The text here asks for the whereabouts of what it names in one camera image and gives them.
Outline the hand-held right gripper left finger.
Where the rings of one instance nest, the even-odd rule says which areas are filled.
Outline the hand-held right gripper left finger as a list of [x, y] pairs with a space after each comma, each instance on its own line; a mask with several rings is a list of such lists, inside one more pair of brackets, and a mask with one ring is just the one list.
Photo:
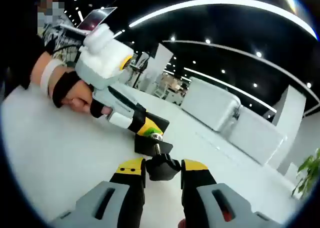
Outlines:
[[110, 181], [102, 181], [51, 222], [53, 228], [138, 228], [145, 204], [146, 160], [120, 164]]

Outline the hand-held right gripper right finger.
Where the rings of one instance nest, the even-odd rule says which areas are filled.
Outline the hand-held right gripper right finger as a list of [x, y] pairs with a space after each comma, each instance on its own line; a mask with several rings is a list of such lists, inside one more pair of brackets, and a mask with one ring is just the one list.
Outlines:
[[261, 212], [225, 183], [217, 183], [203, 163], [181, 161], [181, 228], [278, 228], [279, 223]]

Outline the person's left hand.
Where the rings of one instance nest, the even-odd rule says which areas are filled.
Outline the person's left hand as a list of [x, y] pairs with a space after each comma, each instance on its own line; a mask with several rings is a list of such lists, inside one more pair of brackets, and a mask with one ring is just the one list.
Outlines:
[[48, 82], [49, 96], [53, 99], [58, 82], [65, 81], [71, 88], [58, 103], [69, 106], [75, 112], [90, 114], [93, 93], [89, 86], [76, 75], [77, 73], [69, 68], [58, 67], [58, 71], [53, 72]]

